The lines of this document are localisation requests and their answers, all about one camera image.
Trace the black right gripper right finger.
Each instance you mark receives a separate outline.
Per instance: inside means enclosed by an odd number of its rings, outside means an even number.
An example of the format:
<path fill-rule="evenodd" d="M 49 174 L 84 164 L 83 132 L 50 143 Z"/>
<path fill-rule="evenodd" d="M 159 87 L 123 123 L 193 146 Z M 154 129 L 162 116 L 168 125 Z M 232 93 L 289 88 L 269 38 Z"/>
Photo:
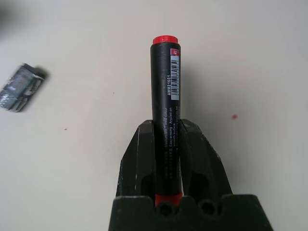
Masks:
<path fill-rule="evenodd" d="M 221 158 L 199 126 L 187 119 L 180 123 L 179 152 L 185 195 L 232 194 Z"/>

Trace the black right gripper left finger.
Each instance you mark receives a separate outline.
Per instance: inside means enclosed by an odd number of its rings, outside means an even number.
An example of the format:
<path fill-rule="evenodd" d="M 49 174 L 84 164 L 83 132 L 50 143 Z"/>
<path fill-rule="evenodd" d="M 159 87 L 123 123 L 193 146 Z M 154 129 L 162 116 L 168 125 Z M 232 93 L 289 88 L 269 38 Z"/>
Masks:
<path fill-rule="evenodd" d="M 154 128 L 151 120 L 137 127 L 121 159 L 116 196 L 155 197 Z"/>

